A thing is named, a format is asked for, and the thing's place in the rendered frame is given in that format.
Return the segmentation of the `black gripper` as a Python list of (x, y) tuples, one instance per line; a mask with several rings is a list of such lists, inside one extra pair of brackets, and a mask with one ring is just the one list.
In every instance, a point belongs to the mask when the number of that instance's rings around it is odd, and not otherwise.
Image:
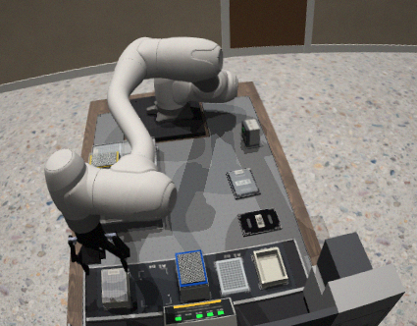
[[(75, 237), (69, 235), (69, 239), (68, 239), (68, 245), (71, 248), (71, 261), (77, 262), (77, 264), (80, 264), (86, 275), (89, 275), (89, 267), (88, 265), (82, 264), (81, 248), (78, 254), (76, 254), (75, 252), (75, 247), (76, 247), (77, 242), (80, 243), (81, 245), (93, 244), (96, 242), (99, 245), (99, 247), (101, 247), (102, 249), (106, 249), (109, 252), (116, 255), (117, 257), (121, 258), (121, 262), (123, 264), (125, 272), (128, 272), (128, 264), (126, 260), (128, 260), (128, 257), (130, 257), (130, 249), (118, 237), (116, 231), (112, 231), (112, 234), (106, 234), (103, 231), (101, 223), (99, 222), (97, 227), (93, 229), (92, 231), (88, 233), (84, 233), (84, 234), (75, 233), (75, 235), (76, 235)], [(108, 239), (113, 244), (109, 242)]]

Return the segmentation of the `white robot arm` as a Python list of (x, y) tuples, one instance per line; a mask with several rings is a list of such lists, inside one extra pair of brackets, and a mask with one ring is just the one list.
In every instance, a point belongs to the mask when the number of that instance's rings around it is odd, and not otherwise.
[(110, 169), (101, 169), (65, 148), (53, 153), (44, 167), (51, 198), (73, 232), (92, 231), (100, 215), (145, 222), (173, 211), (177, 187), (154, 164), (153, 140), (129, 97), (143, 80), (154, 79), (157, 104), (154, 101), (146, 108), (147, 114), (157, 114), (158, 124), (192, 119), (189, 101), (226, 103), (237, 97), (238, 78), (222, 70), (223, 61), (217, 43), (196, 37), (142, 37), (125, 49), (115, 67), (107, 103), (131, 154)]

